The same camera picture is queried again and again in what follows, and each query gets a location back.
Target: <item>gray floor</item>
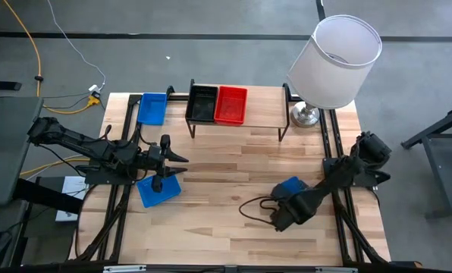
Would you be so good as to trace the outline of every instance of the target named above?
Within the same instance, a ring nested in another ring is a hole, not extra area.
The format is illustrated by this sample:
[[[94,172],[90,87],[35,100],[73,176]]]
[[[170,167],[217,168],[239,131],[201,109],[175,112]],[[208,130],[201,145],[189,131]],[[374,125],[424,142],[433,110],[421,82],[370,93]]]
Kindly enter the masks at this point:
[[[56,31],[44,0],[12,5],[31,31]],[[66,31],[100,33],[310,34],[318,20],[314,1],[54,0]],[[327,15],[352,14],[381,35],[452,36],[452,0],[325,0]],[[20,31],[0,2],[0,30]],[[75,40],[89,61],[107,74],[110,92],[162,92],[168,85],[187,91],[197,82],[281,85],[305,42],[205,40]],[[38,39],[44,96],[81,93],[101,77],[61,39]],[[452,270],[452,218],[426,221],[425,212],[443,206],[421,146],[399,143],[452,109],[452,43],[385,43],[356,104],[364,130],[392,149],[385,166],[392,179],[379,190],[381,212],[393,260],[417,260]],[[0,80],[24,84],[17,96],[34,96],[36,59],[27,39],[0,38]],[[49,99],[70,105],[75,98]],[[75,130],[97,136],[103,110],[56,116]],[[63,156],[72,153],[56,148]],[[53,162],[31,147],[24,169]],[[46,176],[72,175],[64,166]]]

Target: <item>silver lamp base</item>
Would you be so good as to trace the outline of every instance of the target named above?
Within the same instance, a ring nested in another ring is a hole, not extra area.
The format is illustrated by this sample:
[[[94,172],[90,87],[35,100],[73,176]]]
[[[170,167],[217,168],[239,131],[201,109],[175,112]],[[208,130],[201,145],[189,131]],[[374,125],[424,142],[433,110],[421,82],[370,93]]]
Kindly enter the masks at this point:
[[[319,110],[305,102],[298,102],[293,107],[290,118],[298,127],[312,127],[319,121]]]

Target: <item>black bin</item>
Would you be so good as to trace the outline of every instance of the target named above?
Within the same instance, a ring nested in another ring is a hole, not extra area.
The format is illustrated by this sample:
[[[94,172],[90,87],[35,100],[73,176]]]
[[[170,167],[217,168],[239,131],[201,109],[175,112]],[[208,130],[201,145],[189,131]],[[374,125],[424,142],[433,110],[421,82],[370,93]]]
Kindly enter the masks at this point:
[[[186,120],[199,123],[214,123],[214,110],[218,98],[218,87],[191,86],[186,108]]]

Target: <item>white lamp shade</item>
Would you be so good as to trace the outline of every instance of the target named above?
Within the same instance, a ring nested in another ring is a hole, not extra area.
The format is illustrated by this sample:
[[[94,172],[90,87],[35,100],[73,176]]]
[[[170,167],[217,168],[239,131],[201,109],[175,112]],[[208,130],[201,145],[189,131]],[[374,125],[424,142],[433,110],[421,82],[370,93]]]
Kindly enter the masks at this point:
[[[381,38],[349,15],[325,18],[288,72],[290,85],[306,103],[323,109],[349,104],[381,54]]]

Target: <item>white paper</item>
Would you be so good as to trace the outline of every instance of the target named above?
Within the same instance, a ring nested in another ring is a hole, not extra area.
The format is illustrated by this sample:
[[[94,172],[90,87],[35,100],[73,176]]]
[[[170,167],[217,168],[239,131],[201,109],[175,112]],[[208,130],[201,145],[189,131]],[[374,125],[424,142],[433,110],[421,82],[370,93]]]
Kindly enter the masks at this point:
[[[83,199],[86,191],[87,184],[84,183],[84,177],[65,177],[64,184],[62,185],[62,193],[68,193],[69,196],[74,196],[79,199]],[[70,212],[58,211],[56,214],[56,221],[76,221],[77,215]]]

